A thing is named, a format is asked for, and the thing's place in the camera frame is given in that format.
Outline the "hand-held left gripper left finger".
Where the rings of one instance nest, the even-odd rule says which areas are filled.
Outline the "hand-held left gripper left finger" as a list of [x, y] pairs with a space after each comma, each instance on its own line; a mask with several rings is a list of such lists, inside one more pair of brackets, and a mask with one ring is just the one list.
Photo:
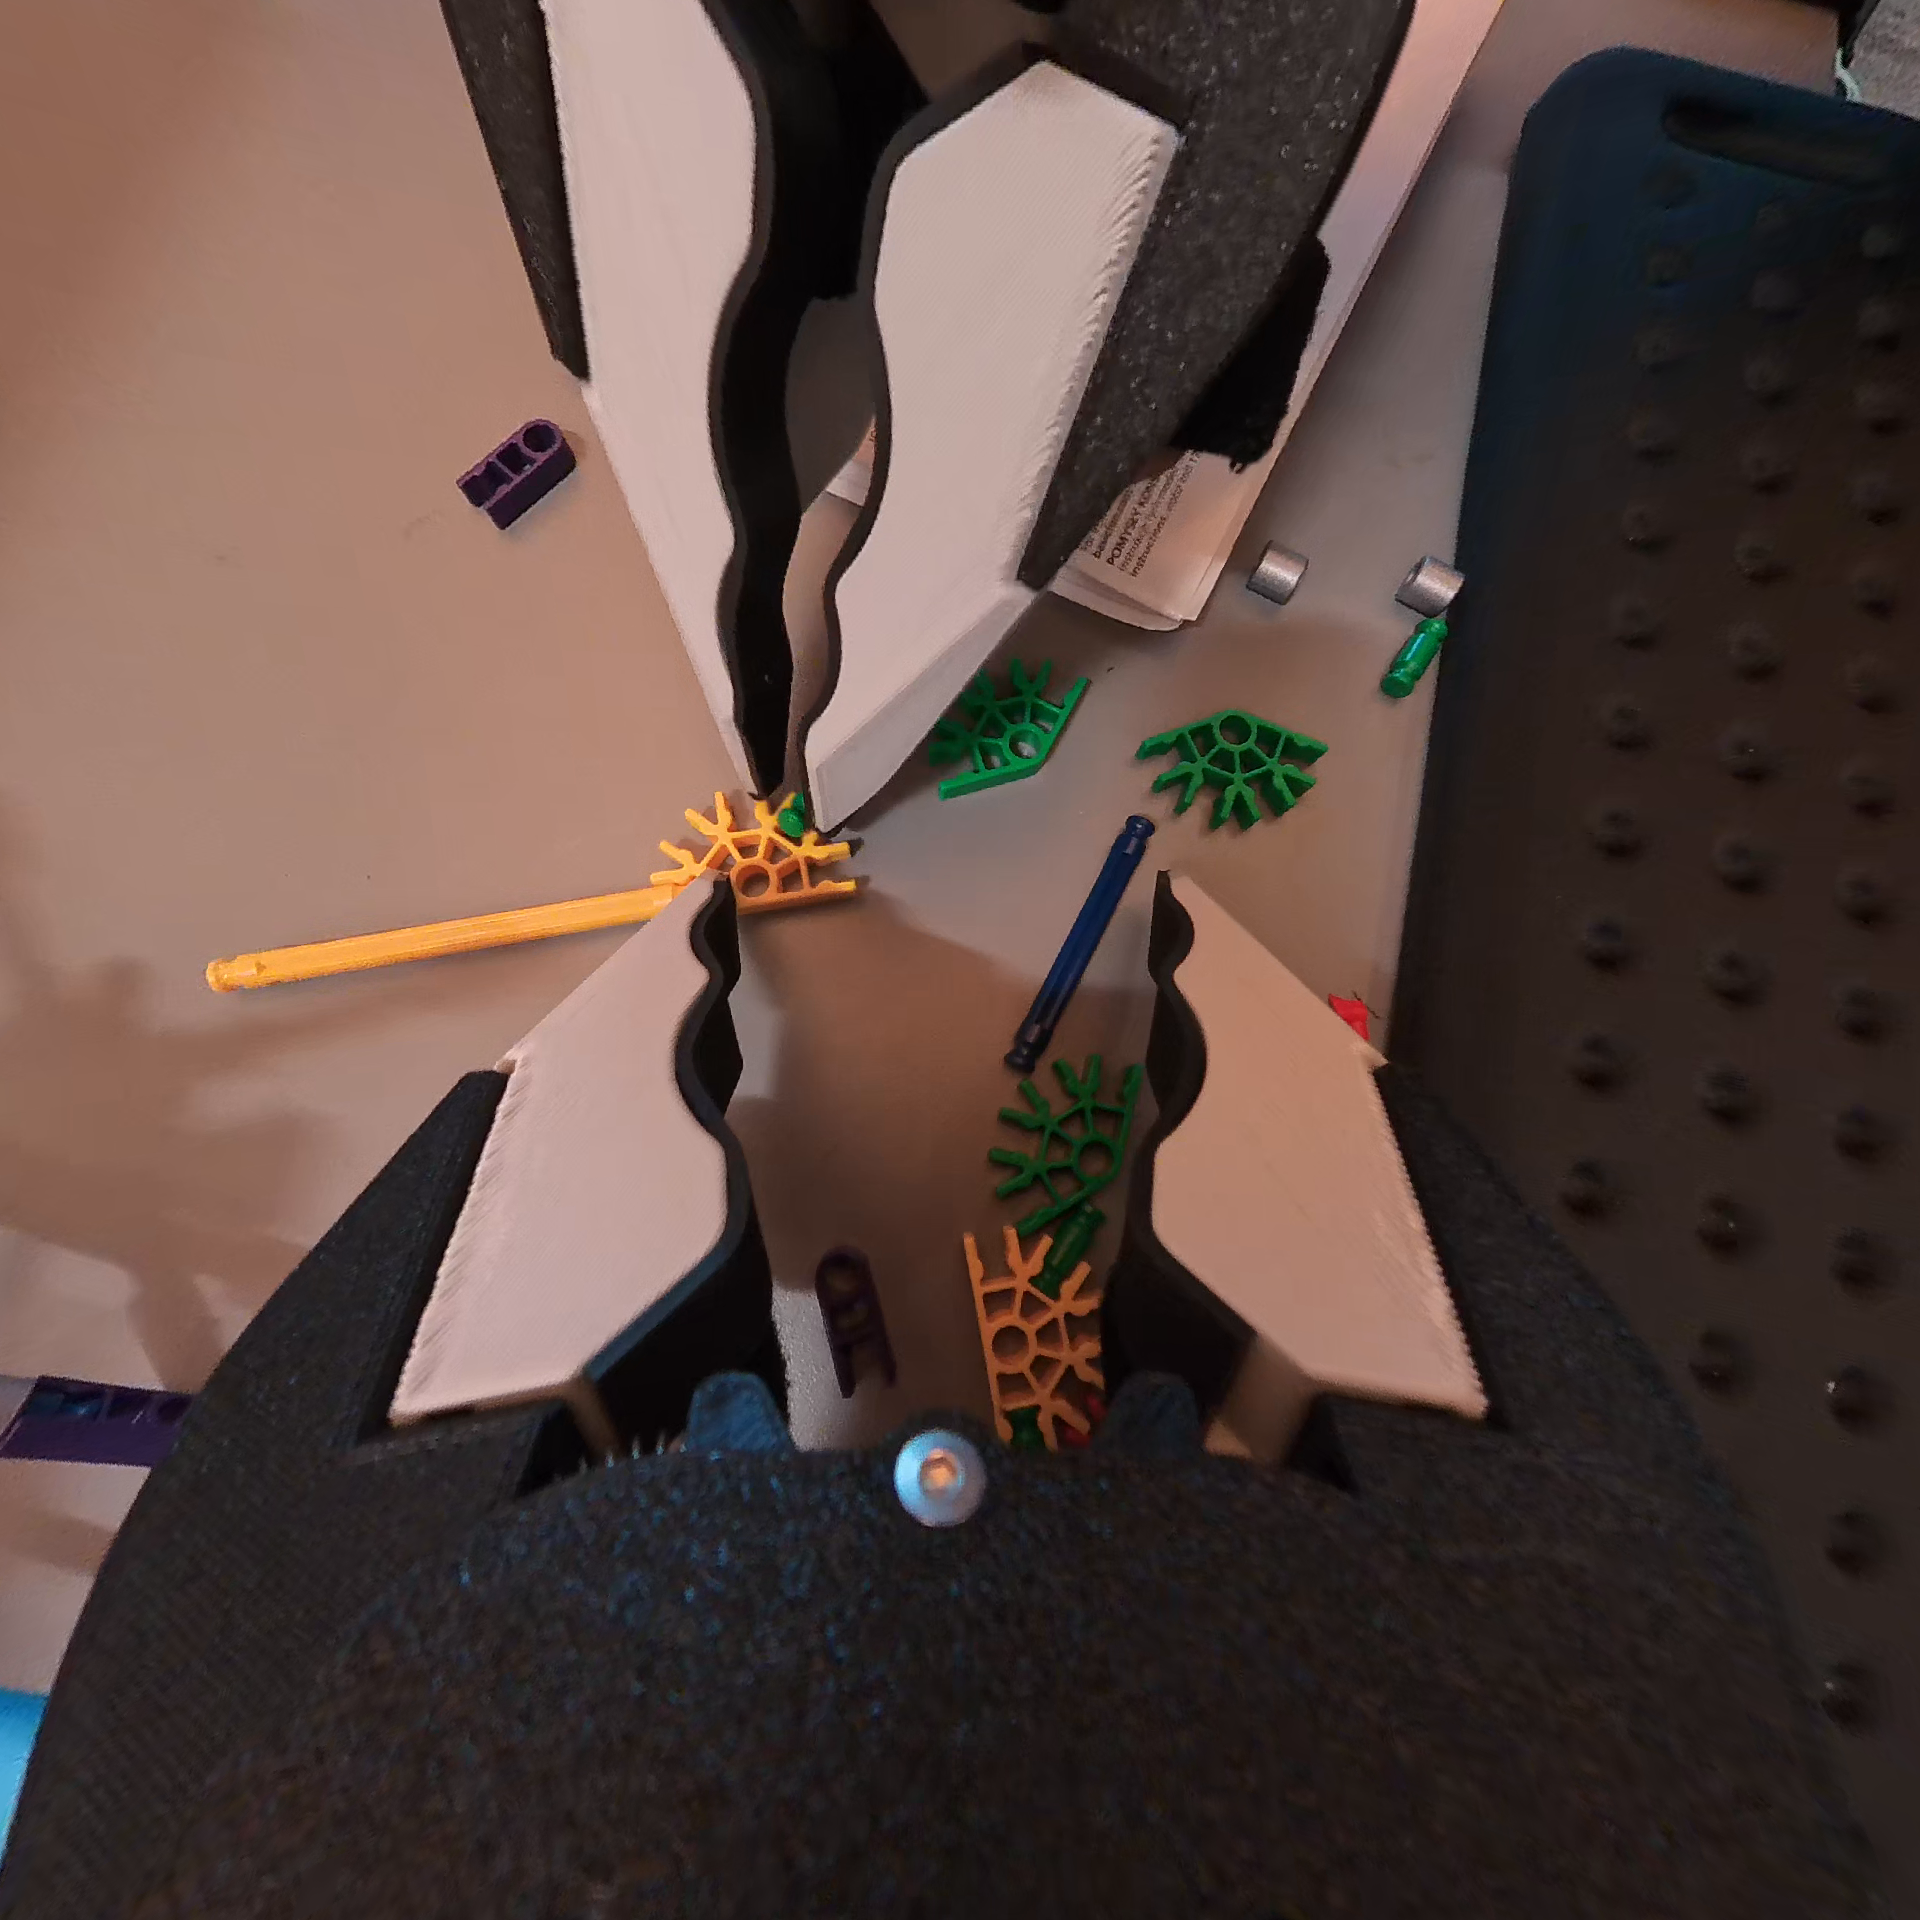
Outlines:
[[500, 1059], [508, 1075], [391, 1400], [562, 1399], [610, 1448], [713, 1374], [784, 1399], [772, 1271], [727, 1105], [736, 903], [691, 883]]

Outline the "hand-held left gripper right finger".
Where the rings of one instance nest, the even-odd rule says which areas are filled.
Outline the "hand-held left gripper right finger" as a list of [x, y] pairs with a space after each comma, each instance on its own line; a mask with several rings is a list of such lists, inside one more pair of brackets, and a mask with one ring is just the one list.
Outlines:
[[1384, 1056], [1191, 878], [1158, 878], [1147, 973], [1154, 1117], [1102, 1299], [1111, 1414], [1134, 1376], [1175, 1376], [1208, 1442], [1257, 1461], [1324, 1397], [1481, 1421]]

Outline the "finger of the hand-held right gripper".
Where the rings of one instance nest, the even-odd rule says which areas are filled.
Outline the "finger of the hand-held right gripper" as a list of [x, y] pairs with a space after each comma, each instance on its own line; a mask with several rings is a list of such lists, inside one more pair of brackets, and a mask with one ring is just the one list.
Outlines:
[[915, 138], [864, 264], [883, 394], [806, 723], [822, 824], [872, 801], [1038, 589], [1020, 567], [1175, 127], [1033, 58]]
[[788, 3], [545, 3], [586, 394], [732, 761], [784, 777], [800, 488], [784, 379], [808, 307], [783, 193], [808, 157]]

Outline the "yellow plastic rod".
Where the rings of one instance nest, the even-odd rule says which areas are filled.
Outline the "yellow plastic rod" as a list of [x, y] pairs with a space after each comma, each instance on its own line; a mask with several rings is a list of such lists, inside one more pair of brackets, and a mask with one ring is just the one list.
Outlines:
[[352, 934], [323, 944], [244, 951], [207, 963], [215, 992], [244, 992], [294, 984], [320, 975], [388, 969], [457, 952], [479, 952], [515, 944], [561, 938], [576, 931], [625, 927], [650, 920], [673, 904], [678, 882], [632, 891], [542, 903], [472, 918], [448, 918], [412, 927]]

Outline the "green fan connector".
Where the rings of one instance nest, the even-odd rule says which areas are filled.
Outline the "green fan connector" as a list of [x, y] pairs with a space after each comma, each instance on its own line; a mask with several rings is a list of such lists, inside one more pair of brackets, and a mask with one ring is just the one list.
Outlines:
[[1043, 768], [1091, 685], [1081, 677], [1062, 698], [1052, 698], [1050, 674], [1052, 661], [1036, 667], [1010, 661], [1004, 685], [987, 669], [974, 674], [955, 709], [928, 736], [928, 762], [958, 762], [958, 771], [939, 782], [942, 800], [1010, 783]]
[[1262, 816], [1284, 816], [1314, 786], [1310, 769], [1329, 743], [1272, 722], [1243, 709], [1217, 711], [1139, 743], [1136, 757], [1151, 761], [1171, 753], [1171, 768], [1154, 778], [1154, 791], [1178, 791], [1175, 811], [1186, 811], [1208, 789], [1214, 795], [1212, 824], [1255, 826]]
[[1105, 1089], [1098, 1054], [1080, 1066], [1056, 1059], [1052, 1071], [1056, 1094], [1046, 1094], [1024, 1075], [1017, 1082], [1020, 1102], [1000, 1109], [1000, 1119], [1020, 1128], [1024, 1139], [998, 1143], [987, 1153], [1004, 1169], [998, 1198], [1024, 1195], [1032, 1202], [1017, 1221], [1020, 1234], [1052, 1227], [1115, 1182], [1145, 1085], [1145, 1066], [1134, 1062], [1120, 1073], [1115, 1091]]

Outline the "colourful construction toy plane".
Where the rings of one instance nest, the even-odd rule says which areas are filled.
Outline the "colourful construction toy plane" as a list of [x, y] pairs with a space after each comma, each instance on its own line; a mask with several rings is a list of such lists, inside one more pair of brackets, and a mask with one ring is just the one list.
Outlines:
[[192, 1394], [64, 1376], [2, 1376], [2, 1457], [151, 1469]]

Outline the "toy instruction booklet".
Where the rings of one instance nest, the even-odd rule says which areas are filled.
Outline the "toy instruction booklet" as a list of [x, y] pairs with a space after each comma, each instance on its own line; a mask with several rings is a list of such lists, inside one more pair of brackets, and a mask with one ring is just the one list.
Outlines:
[[[1480, 50], [1496, 10], [1498, 3], [1442, 3], [1442, 23], [1430, 30], [1427, 7], [1414, 3], [1408, 32], [1376, 115], [1358, 144], [1352, 169], [1319, 229], [1319, 241], [1329, 256], [1329, 275], [1294, 373], [1288, 414], [1273, 435], [1276, 442], [1288, 440], [1292, 405], [1300, 394], [1300, 385], [1310, 385], [1329, 359], [1332, 338], [1350, 318], [1358, 289], [1430, 157], [1440, 123], [1468, 73], [1470, 57]], [[879, 411], [883, 394], [880, 351], [862, 281], [884, 179], [915, 138], [954, 119], [982, 91], [1010, 77], [1023, 63], [1050, 58], [1070, 69], [1052, 54], [1050, 46], [1055, 41], [1023, 41], [992, 63], [984, 63], [967, 85], [951, 87], [946, 95], [907, 119], [880, 152], [856, 275], [857, 338], [879, 381]], [[1056, 591], [1062, 584], [1070, 589], [1095, 584], [1108, 593], [1100, 603], [1105, 609], [1118, 609], [1120, 600], [1128, 600], [1136, 611], [1152, 608], [1158, 622], [1168, 629], [1195, 617], [1210, 599], [1210, 589], [1257, 501], [1272, 463], [1272, 449], [1255, 462], [1234, 463], [1210, 449], [1159, 447], [1147, 455], [1136, 477], [1118, 490], [1111, 507], [1083, 534], [1065, 563], [1052, 575], [1050, 587]]]

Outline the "dark blue plastic rod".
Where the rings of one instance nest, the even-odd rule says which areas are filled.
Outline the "dark blue plastic rod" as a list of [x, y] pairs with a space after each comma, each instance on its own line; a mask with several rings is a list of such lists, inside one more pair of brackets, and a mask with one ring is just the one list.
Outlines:
[[1070, 930], [1064, 936], [1041, 992], [1023, 1019], [1004, 1062], [1017, 1071], [1032, 1071], [1065, 1015], [1089, 963], [1114, 922], [1114, 911], [1136, 875], [1154, 823], [1140, 814], [1129, 816], [1115, 834], [1100, 873], [1089, 889]]

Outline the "black perforated pad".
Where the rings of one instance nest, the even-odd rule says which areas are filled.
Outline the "black perforated pad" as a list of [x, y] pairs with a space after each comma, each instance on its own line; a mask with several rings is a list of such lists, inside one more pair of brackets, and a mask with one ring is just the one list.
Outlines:
[[1915, 123], [1641, 50], [1513, 157], [1395, 1051], [1659, 1353], [1915, 1914]]

